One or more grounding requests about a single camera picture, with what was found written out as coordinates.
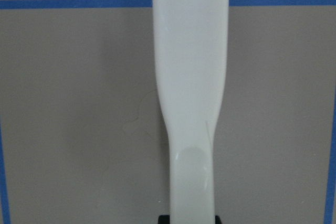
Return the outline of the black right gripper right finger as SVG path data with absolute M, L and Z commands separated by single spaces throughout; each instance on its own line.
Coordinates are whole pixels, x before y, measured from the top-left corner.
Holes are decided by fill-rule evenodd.
M 215 224 L 222 224 L 222 220 L 218 215 L 215 216 Z

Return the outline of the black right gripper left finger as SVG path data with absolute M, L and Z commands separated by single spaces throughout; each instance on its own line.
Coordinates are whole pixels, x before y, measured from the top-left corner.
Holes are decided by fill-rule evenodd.
M 170 216 L 169 215 L 159 215 L 157 224 L 170 224 Z

